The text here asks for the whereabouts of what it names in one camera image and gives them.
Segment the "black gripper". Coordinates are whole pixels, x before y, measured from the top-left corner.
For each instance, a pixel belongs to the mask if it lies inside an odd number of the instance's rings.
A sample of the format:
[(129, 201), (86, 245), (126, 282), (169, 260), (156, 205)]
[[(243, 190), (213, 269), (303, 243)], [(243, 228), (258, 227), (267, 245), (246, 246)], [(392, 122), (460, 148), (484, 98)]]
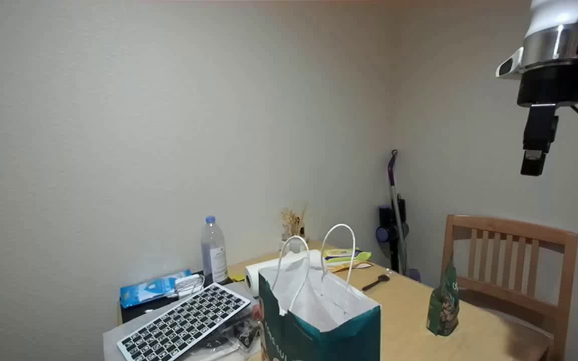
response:
[(557, 127), (553, 105), (578, 103), (578, 63), (545, 65), (523, 71), (517, 103), (532, 105), (523, 127), (523, 159), (520, 172), (523, 177), (540, 177)]

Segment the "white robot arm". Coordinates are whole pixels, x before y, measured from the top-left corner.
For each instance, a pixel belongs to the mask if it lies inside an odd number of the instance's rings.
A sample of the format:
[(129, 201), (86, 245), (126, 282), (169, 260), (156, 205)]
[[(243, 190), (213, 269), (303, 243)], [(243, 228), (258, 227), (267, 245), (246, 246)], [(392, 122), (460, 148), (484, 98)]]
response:
[(527, 107), (520, 172), (540, 177), (556, 138), (556, 109), (578, 112), (578, 0), (532, 0), (525, 35), (496, 75), (520, 81), (515, 102)]

